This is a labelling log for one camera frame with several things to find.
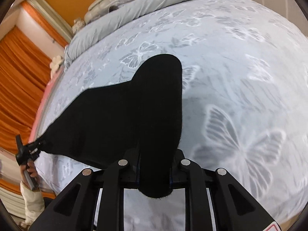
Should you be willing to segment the cream sleeve left forearm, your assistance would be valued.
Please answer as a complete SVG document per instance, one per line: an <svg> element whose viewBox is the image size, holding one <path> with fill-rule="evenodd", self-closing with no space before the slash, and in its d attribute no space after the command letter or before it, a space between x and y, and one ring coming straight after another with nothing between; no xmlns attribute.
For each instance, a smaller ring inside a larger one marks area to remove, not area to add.
<svg viewBox="0 0 308 231"><path fill-rule="evenodd" d="M28 230L45 210L44 199L40 189L32 191L23 182L20 182L20 191L25 204L25 220L20 222L19 227Z"/></svg>

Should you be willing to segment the person's left hand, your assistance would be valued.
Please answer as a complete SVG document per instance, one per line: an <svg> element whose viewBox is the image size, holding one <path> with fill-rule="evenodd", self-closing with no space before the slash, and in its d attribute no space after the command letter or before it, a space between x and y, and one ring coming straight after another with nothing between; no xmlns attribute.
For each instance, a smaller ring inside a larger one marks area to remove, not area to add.
<svg viewBox="0 0 308 231"><path fill-rule="evenodd" d="M37 169L35 167L34 161L28 160L27 165L26 164L20 165L19 168L20 168L22 181L23 181L23 183L25 184L26 187L30 188L30 185L29 185L29 183L28 183L28 181L27 181L27 179L24 175L25 171L28 172L28 174L31 178L34 178L36 180L36 182L39 183L40 178L39 178Z"/></svg>

